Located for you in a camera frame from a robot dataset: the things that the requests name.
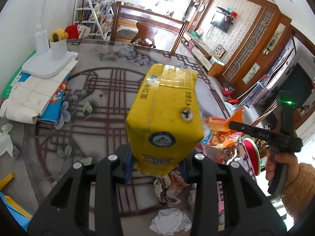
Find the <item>right forearm brown sleeve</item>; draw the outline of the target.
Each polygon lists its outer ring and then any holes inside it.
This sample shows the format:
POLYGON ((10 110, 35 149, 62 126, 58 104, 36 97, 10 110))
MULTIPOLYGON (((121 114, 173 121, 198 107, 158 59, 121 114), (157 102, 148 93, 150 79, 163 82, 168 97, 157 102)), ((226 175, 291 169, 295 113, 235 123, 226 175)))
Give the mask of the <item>right forearm brown sleeve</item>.
POLYGON ((294 223, 302 217, 314 197, 314 177, 314 167, 300 163, 299 175, 290 186, 283 189, 282 201, 294 223))

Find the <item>right hand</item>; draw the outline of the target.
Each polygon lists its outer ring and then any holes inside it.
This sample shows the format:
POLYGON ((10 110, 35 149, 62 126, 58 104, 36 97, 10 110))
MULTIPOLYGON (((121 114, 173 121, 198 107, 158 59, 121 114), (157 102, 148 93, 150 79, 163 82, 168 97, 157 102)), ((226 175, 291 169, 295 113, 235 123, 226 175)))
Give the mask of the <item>right hand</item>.
POLYGON ((288 171, 286 181, 284 183, 284 188, 290 186, 299 175, 299 164, 297 157, 292 153, 277 153, 272 156, 270 150, 266 152, 268 158, 266 162, 266 179, 268 181, 272 180, 274 177, 275 166, 278 164, 287 164, 288 171))

